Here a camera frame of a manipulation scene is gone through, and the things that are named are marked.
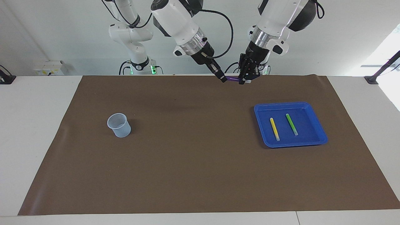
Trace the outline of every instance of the robotic arm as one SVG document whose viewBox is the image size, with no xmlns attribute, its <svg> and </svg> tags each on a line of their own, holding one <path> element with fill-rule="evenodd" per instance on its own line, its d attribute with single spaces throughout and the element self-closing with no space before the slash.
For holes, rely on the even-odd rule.
<svg viewBox="0 0 400 225">
<path fill-rule="evenodd" d="M 165 36 L 175 39 L 177 44 L 174 50 L 175 56 L 191 56 L 197 64 L 205 64 L 218 79 L 225 82 L 227 78 L 218 63 L 211 58 L 214 55 L 214 49 L 200 27 L 192 20 L 192 16 L 197 12 L 189 7 L 201 7 L 202 0 L 188 1 L 154 0 L 151 5 L 151 11 L 155 17 L 154 24 Z"/>
<path fill-rule="evenodd" d="M 239 84 L 261 75 L 271 52 L 285 55 L 289 46 L 286 39 L 289 30 L 306 28 L 314 19 L 317 7 L 324 10 L 317 0 L 262 0 L 258 6 L 261 19 L 250 32 L 250 44 L 240 55 Z"/>
<path fill-rule="evenodd" d="M 110 25 L 108 33 L 115 42 L 125 46 L 130 57 L 133 74 L 156 74 L 152 60 L 140 43 L 153 38 L 152 25 L 145 24 L 136 12 L 132 0 L 105 0 L 120 22 Z"/>
</svg>

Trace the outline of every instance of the black cap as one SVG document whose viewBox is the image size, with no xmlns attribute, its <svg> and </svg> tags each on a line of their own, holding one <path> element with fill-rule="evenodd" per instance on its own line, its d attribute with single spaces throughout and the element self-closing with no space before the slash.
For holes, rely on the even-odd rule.
<svg viewBox="0 0 400 225">
<path fill-rule="evenodd" d="M 150 9 L 155 11 L 157 9 L 162 9 L 168 4 L 168 0 L 154 0 L 151 4 Z"/>
</svg>

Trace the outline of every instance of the table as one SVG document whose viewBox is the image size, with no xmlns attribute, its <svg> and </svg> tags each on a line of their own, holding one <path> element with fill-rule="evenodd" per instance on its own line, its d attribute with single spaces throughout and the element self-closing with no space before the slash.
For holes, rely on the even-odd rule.
<svg viewBox="0 0 400 225">
<path fill-rule="evenodd" d="M 130 215 L 18 214 L 82 77 L 18 77 L 0 86 L 0 224 L 398 224 L 400 210 Z M 400 198 L 400 112 L 363 78 L 329 77 L 396 196 Z"/>
</svg>

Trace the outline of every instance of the brown mat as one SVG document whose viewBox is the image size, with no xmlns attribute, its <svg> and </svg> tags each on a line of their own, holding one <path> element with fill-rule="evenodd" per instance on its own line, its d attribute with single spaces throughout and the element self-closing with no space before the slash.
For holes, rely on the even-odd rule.
<svg viewBox="0 0 400 225">
<path fill-rule="evenodd" d="M 329 142 L 268 148 L 254 105 L 295 101 Z M 399 208 L 326 77 L 84 76 L 19 215 Z"/>
</svg>

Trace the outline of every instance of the translucent cup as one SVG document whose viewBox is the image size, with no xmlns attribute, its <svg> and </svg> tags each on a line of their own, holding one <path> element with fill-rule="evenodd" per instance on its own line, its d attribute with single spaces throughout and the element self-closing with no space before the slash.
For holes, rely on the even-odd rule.
<svg viewBox="0 0 400 225">
<path fill-rule="evenodd" d="M 107 120 L 107 126 L 114 131 L 117 137 L 126 137 L 130 134 L 131 127 L 126 116 L 122 113 L 116 113 Z"/>
</svg>

